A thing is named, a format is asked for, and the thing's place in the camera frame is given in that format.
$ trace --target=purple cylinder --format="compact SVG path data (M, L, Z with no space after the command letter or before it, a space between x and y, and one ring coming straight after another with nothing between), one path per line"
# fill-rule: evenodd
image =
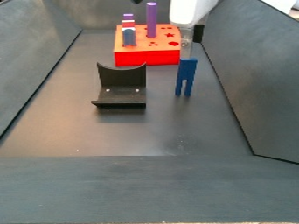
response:
M158 3L146 4L146 23L147 23L147 37L155 38L157 36L157 12Z
M124 14L124 20L134 20L134 19L135 19L135 16L132 13Z

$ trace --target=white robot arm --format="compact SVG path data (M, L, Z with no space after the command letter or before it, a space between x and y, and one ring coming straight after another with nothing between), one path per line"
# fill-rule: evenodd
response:
M194 26L210 13L219 0L173 0L170 20L182 32L182 58L191 57Z

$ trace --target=gray wall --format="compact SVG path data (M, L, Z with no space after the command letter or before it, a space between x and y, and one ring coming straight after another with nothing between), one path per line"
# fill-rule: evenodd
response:
M225 0L203 45L254 152L299 163L298 21L262 1Z
M124 13L135 13L135 22L146 23L146 3L131 0L54 0L84 30L115 30ZM158 22L170 23L171 0L158 0Z
M66 53L80 28L47 0L0 4L0 136Z

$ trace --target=red block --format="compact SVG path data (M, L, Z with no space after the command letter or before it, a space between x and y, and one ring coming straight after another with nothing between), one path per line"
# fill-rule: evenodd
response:
M116 27L115 62L118 67L178 65L181 62L182 34L177 26L159 24L157 37L146 36L146 24L135 25L136 46L123 46L122 25Z
M123 27L135 27L136 21L135 20L122 20Z

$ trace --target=black holder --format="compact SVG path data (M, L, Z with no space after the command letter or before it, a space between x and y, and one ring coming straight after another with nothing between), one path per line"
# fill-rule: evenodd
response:
M146 107L146 64L118 69L98 63L98 74L102 88L92 104L118 109Z

